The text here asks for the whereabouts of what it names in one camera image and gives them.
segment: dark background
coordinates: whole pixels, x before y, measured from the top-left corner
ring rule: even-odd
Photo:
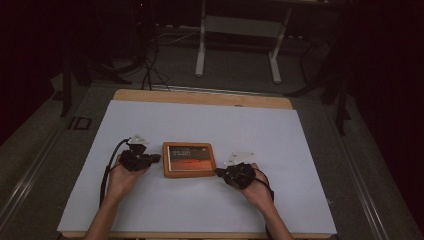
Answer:
[[[156,20],[161,25],[199,24],[200,1],[158,0],[155,5]],[[230,7],[218,4],[214,11],[231,14]],[[110,29],[106,26],[102,31],[105,26],[96,25],[93,11],[93,1],[0,2],[0,144],[52,96],[49,80],[62,72],[63,53],[76,32],[82,39],[91,37],[94,44],[105,46],[95,36]],[[418,0],[359,1],[338,39],[343,57],[352,60],[354,78],[349,92],[421,231],[423,12],[424,3]],[[260,9],[254,9],[251,14],[261,17],[260,13]],[[288,34],[308,36],[315,15],[310,9],[293,14]],[[268,17],[280,19],[281,14],[277,11]],[[92,29],[81,31],[87,22],[93,23]]]

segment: floor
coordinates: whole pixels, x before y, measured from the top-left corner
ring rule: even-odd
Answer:
[[[198,78],[194,76],[197,30],[160,31],[159,52],[152,68],[154,90],[282,96],[305,86],[300,56],[307,43],[301,39],[288,38],[283,42],[277,58],[283,83],[275,85],[268,65],[267,41],[259,39],[260,44],[252,47],[245,42],[228,43],[227,36],[208,35],[204,75]],[[123,78],[133,82],[129,86],[114,84],[96,73],[90,87],[74,82],[73,108],[65,118],[59,117],[61,102],[50,99],[0,147],[0,239],[58,237],[56,228],[62,211],[108,102],[119,88],[140,88],[145,72],[146,69],[139,69],[124,74]],[[61,74],[52,79],[58,90],[61,79]],[[355,106],[355,99],[348,99],[351,119],[345,121],[346,135],[341,136],[334,125],[335,105],[321,104],[321,92],[317,89],[291,101],[300,116],[337,237],[424,239]],[[91,118],[90,128],[68,129],[72,117]]]

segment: wooden table edge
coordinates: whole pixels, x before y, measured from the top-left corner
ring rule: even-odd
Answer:
[[[67,238],[82,238],[85,232],[62,232]],[[295,239],[326,239],[332,234],[328,233],[292,233]],[[265,233],[217,233],[217,232],[111,232],[112,238],[161,238],[161,239],[266,239]]]
[[[293,109],[290,100],[283,97],[248,96],[223,93],[120,89],[115,92],[113,100]]]

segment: black cable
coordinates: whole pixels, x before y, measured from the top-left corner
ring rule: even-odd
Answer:
[[[100,203],[99,203],[99,207],[100,207],[100,205],[102,205],[102,202],[103,202],[103,199],[104,199],[104,197],[105,197],[105,193],[106,193],[106,182],[107,182],[107,178],[108,178],[108,176],[109,176],[109,172],[113,169],[111,169],[111,166],[112,166],[112,162],[113,162],[113,159],[115,159],[115,154],[116,154],[116,152],[118,151],[118,149],[121,147],[121,145],[123,144],[123,143],[127,143],[129,141],[129,139],[124,139],[124,140],[122,140],[117,146],[116,146],[116,148],[115,148],[115,150],[113,151],[113,154],[112,154],[112,157],[110,158],[110,160],[109,160],[109,164],[106,166],[106,168],[105,168],[105,172],[104,172],[104,174],[103,174],[103,180],[102,180],[102,184],[101,184],[101,186],[100,186]]]
[[[152,69],[156,73],[156,76],[159,78],[160,83],[157,83],[157,84],[165,85],[165,87],[168,89],[168,91],[171,91],[171,89],[169,88],[169,86],[167,84],[168,81],[169,81],[169,76],[164,74],[164,73],[159,72],[157,70],[157,68],[153,65],[152,65]]]
[[[256,180],[257,182],[260,182],[260,183],[262,183],[267,189],[268,189],[268,191],[269,191],[269,194],[271,195],[271,199],[272,199],[272,202],[274,202],[274,191],[271,189],[271,185],[270,185],[270,183],[269,183],[269,181],[268,181],[268,177],[265,175],[265,173],[264,172],[262,172],[261,170],[259,170],[259,169],[257,169],[257,168],[253,168],[255,171],[259,171],[260,173],[262,173],[262,175],[264,175],[264,177],[265,177],[265,179],[266,179],[266,181],[267,181],[267,183],[266,182],[264,182],[264,181],[262,181],[262,180],[260,180],[260,179],[258,179],[258,178],[254,178],[254,180]],[[271,235],[271,233],[269,232],[269,229],[268,229],[268,227],[266,226],[266,224],[265,224],[265,232],[266,232],[266,236],[268,237],[268,239],[270,239],[270,240],[273,240],[273,238],[272,238],[272,235]]]
[[[157,53],[156,49],[154,49],[152,46],[149,46],[149,47],[153,49],[153,52],[155,53],[155,57],[153,58],[153,61],[151,62],[150,66],[149,66],[148,61],[147,61],[147,58],[146,58],[145,63],[146,63],[146,66],[147,66],[147,72],[146,72],[146,74],[143,77],[143,81],[141,82],[141,90],[144,90],[144,84],[146,83],[146,79],[147,78],[149,79],[150,90],[152,90],[152,85],[151,85],[151,82],[150,82],[150,70],[152,69],[153,65],[156,62],[158,53]]]
[[[121,165],[121,163],[118,163],[118,164],[116,164],[115,166],[113,166],[113,167],[109,170],[109,172],[112,172],[112,170],[113,170],[114,168],[116,168],[117,166],[119,166],[119,165]]]

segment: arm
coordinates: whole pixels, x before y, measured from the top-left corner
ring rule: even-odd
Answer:
[[[138,177],[147,171],[147,169],[144,169],[137,172],[129,172],[117,162],[110,172],[105,198],[85,234],[84,240],[108,239],[119,203],[131,191]]]
[[[256,163],[252,163],[252,167],[259,169]],[[266,182],[266,178],[261,172],[257,171],[256,173],[256,177],[259,180]],[[264,185],[257,181],[253,181],[249,187],[241,190],[241,193],[250,204],[262,213],[265,224],[274,240],[293,239],[272,201],[271,194]]]

